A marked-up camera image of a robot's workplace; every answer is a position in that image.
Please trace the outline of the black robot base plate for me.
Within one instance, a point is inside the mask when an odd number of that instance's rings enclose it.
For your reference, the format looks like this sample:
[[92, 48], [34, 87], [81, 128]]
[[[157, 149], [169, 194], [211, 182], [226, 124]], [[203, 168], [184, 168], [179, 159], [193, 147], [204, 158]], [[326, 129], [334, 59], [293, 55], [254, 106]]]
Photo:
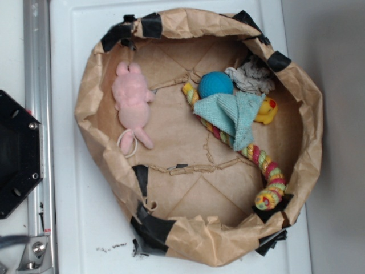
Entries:
[[1, 91], [1, 219], [9, 217], [42, 180], [40, 123]]

